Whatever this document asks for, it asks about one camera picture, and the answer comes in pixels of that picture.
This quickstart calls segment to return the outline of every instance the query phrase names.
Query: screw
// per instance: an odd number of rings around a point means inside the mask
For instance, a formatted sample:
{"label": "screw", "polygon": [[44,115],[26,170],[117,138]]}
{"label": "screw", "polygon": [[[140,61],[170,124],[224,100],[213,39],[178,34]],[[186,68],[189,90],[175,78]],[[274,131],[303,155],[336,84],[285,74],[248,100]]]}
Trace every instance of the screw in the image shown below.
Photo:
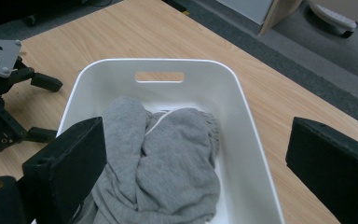
{"label": "screw", "polygon": [[6,67],[2,68],[2,72],[4,72],[5,74],[9,74],[8,68],[6,68]]}

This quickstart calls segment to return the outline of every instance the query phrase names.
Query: bin handle cutout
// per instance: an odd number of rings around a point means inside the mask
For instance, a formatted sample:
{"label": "bin handle cutout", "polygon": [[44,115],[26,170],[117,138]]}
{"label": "bin handle cutout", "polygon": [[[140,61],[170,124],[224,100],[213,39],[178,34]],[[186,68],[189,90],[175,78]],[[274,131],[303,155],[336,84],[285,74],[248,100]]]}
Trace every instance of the bin handle cutout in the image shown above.
{"label": "bin handle cutout", "polygon": [[185,80],[183,72],[137,72],[137,82],[174,82],[180,83]]}

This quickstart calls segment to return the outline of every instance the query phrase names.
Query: black cable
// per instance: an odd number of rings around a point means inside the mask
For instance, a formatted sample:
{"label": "black cable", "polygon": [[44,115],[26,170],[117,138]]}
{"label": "black cable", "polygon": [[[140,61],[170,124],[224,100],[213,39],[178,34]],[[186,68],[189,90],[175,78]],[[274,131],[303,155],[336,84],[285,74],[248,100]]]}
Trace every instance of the black cable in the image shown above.
{"label": "black cable", "polygon": [[92,3],[90,3],[89,1],[87,1],[87,5],[91,6],[91,7],[107,7],[112,3],[113,0],[109,0],[108,3],[104,4],[104,5],[94,5]]}

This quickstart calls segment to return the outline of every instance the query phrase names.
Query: gray fabric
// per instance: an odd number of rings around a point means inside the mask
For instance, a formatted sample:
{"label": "gray fabric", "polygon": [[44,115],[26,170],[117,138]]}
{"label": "gray fabric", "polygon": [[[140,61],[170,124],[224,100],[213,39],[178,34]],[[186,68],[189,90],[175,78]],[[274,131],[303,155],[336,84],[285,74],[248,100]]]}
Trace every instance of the gray fabric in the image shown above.
{"label": "gray fabric", "polygon": [[77,223],[205,223],[215,214],[219,148],[211,114],[151,114],[121,97],[103,114],[108,162]]}

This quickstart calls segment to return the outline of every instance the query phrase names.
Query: black foam pad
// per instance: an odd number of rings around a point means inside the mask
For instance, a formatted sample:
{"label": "black foam pad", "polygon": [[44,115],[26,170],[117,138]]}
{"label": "black foam pad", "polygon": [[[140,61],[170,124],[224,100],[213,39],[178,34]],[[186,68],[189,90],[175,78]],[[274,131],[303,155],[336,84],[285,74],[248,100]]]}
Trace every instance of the black foam pad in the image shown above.
{"label": "black foam pad", "polygon": [[341,223],[358,223],[358,142],[320,122],[295,118],[287,166]]}
{"label": "black foam pad", "polygon": [[26,224],[23,204],[13,176],[0,176],[0,223]]}
{"label": "black foam pad", "polygon": [[101,118],[75,124],[26,161],[21,186],[37,223],[71,221],[105,164]]}

